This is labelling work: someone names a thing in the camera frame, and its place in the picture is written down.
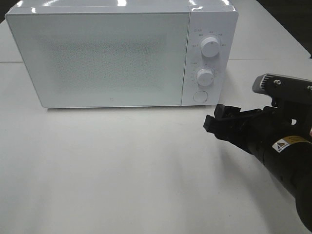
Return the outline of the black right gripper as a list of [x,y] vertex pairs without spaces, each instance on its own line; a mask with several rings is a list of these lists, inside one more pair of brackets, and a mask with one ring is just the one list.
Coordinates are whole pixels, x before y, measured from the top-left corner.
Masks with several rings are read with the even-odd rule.
[[287,136],[301,136],[307,141],[312,137],[303,133],[289,120],[278,116],[277,109],[266,106],[263,110],[253,109],[241,111],[240,107],[218,104],[214,117],[207,115],[204,129],[220,140],[241,140],[240,121],[248,121],[246,126],[246,142],[254,156],[263,156],[268,148],[279,139]]

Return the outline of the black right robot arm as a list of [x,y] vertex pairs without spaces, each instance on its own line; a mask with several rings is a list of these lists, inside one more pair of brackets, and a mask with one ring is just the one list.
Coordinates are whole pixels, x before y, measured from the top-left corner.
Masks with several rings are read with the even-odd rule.
[[253,155],[294,197],[303,225],[312,229],[312,139],[277,116],[277,108],[242,111],[217,105],[203,124],[208,133]]

